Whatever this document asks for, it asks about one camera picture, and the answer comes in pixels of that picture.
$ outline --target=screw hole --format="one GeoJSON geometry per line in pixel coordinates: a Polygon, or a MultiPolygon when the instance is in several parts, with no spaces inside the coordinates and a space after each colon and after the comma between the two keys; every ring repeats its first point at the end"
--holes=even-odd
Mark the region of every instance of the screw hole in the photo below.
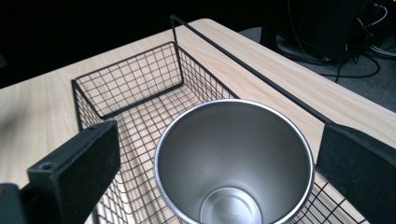
{"type": "Polygon", "coordinates": [[[46,163],[41,164],[39,166],[39,168],[42,169],[42,170],[50,170],[50,169],[52,169],[52,167],[53,167],[53,164],[50,163],[50,162],[46,162],[46,163]]]}

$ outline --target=stainless steel cup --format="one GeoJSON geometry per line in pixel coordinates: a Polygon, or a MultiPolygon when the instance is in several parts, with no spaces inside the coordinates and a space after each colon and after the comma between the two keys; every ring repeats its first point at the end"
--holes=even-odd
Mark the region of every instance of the stainless steel cup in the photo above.
{"type": "Polygon", "coordinates": [[[296,126],[237,99],[203,103],[175,119],[154,169],[166,203],[189,223],[284,223],[304,206],[314,178],[296,126]]]}

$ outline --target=metal wire mesh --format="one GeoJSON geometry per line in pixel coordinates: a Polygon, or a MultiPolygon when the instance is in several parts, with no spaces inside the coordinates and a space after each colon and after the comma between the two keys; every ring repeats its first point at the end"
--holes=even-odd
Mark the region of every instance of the metal wire mesh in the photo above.
{"type": "MultiPolygon", "coordinates": [[[[96,221],[183,223],[156,186],[156,144],[187,109],[237,96],[172,42],[78,77],[72,84],[80,129],[111,119],[119,126],[121,168],[93,212],[96,221]]],[[[368,223],[316,173],[312,194],[291,223],[363,222],[368,223]]]]}

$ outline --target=black foam block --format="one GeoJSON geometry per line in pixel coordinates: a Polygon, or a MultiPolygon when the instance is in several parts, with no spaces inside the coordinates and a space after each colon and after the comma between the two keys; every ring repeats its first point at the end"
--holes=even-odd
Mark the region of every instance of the black foam block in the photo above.
{"type": "Polygon", "coordinates": [[[119,169],[117,122],[107,121],[81,131],[30,167],[29,187],[44,199],[38,203],[40,211],[47,210],[43,219],[83,223],[119,169]]]}
{"type": "Polygon", "coordinates": [[[358,130],[327,123],[317,169],[371,223],[396,223],[396,149],[358,130]]]}

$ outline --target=light wood tabletop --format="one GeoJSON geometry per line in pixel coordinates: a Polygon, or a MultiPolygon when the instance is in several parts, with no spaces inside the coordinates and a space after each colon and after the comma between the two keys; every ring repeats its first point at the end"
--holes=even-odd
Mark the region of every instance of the light wood tabletop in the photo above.
{"type": "MultiPolygon", "coordinates": [[[[396,114],[210,19],[190,23],[324,116],[396,147],[396,114]]],[[[78,133],[71,79],[174,40],[171,30],[0,90],[0,183],[20,188],[26,169],[78,133]]],[[[179,45],[239,97],[289,118],[318,155],[324,124],[200,37],[177,28],[179,45]]]]}

